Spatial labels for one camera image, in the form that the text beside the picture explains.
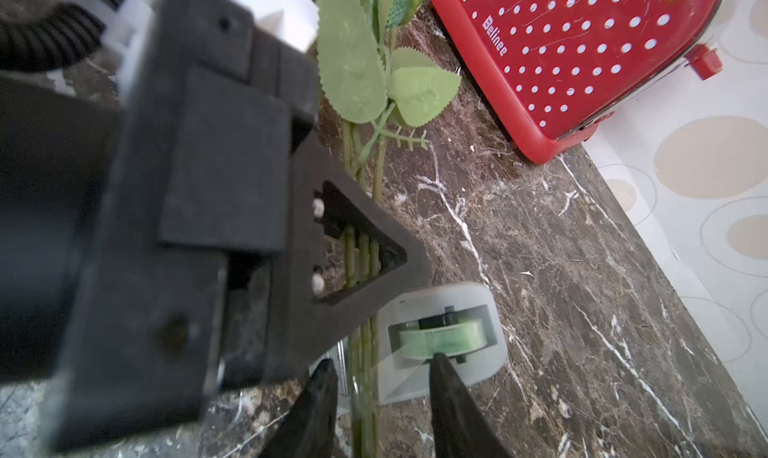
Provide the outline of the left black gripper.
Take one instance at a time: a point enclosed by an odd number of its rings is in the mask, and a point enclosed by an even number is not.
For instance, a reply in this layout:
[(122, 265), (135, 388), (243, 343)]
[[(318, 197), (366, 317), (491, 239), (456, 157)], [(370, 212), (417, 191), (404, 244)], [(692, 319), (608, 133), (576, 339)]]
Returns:
[(46, 450), (287, 377), (268, 295), (315, 78), (231, 0), (160, 0), (122, 109), (2, 80), (1, 380), (48, 381)]

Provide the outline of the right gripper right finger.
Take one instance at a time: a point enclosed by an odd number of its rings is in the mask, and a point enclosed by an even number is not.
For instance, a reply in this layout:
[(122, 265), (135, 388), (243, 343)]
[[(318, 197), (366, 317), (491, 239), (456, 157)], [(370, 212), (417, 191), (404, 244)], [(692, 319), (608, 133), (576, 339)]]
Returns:
[(429, 386), (436, 457), (512, 457), (443, 353), (430, 361)]

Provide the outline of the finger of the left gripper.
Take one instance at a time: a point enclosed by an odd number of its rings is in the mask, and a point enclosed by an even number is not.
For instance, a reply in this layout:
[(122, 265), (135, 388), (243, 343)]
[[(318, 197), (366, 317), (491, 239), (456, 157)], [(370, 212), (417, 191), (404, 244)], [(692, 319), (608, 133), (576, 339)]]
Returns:
[[(284, 248), (275, 257), (235, 253), (229, 262), (221, 388), (296, 379), (342, 338), (400, 294), (428, 284), (424, 244), (373, 200), (309, 137), (290, 160)], [(345, 227), (371, 239), (382, 262), (368, 281), (315, 293), (326, 237)]]

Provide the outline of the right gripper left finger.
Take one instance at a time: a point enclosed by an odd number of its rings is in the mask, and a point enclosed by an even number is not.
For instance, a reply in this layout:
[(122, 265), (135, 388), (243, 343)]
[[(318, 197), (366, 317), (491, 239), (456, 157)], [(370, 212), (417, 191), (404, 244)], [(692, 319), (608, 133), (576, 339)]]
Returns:
[(323, 359), (260, 457), (330, 457), (335, 439), (338, 376)]

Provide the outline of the white tape dispenser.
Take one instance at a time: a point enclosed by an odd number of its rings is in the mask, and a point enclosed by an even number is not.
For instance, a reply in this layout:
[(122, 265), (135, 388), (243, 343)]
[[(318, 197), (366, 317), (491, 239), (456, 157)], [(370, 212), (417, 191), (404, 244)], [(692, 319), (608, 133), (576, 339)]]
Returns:
[(471, 386), (507, 363), (507, 345), (492, 292), (460, 282), (404, 293), (374, 317), (373, 353), (378, 403), (386, 406), (429, 394), (429, 361), (442, 353)]

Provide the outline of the pink rose bouquet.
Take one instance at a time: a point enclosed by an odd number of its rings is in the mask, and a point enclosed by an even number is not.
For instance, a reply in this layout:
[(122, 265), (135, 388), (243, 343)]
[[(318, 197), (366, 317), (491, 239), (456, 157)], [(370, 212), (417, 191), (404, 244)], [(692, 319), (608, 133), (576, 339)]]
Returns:
[[(461, 79), (410, 47), (397, 45), (400, 28), (425, 0), (311, 0), (319, 10), (313, 45), (324, 98), (340, 118), (342, 164), (364, 192), (382, 202), (388, 144), (427, 149), (423, 129), (453, 101)], [(345, 226), (345, 288), (368, 284), (385, 268), (384, 247)], [(353, 457), (377, 457), (378, 354), (376, 314), (347, 339)]]

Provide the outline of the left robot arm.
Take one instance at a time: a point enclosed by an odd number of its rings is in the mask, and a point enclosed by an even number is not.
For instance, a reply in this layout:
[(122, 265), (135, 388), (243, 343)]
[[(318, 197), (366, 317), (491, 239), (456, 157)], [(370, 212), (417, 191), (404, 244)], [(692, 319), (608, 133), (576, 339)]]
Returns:
[(327, 350), (430, 262), (314, 136), (313, 60), (234, 0), (59, 0), (1, 70), (1, 380), (51, 380), (45, 447), (311, 371), (268, 450), (328, 453)]

